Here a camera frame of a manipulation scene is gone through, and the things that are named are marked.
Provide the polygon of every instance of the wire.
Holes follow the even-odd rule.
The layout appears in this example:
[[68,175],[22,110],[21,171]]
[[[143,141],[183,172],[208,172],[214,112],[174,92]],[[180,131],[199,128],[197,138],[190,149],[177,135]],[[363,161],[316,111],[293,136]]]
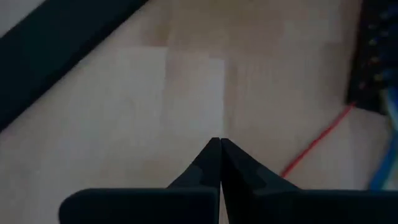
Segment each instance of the wire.
[[297,166],[297,164],[324,138],[326,137],[338,124],[347,116],[347,114],[354,108],[356,102],[348,105],[343,112],[341,112],[338,117],[330,124],[328,128],[326,128],[311,144],[301,152],[290,164],[282,171],[281,177],[286,177],[293,169]]

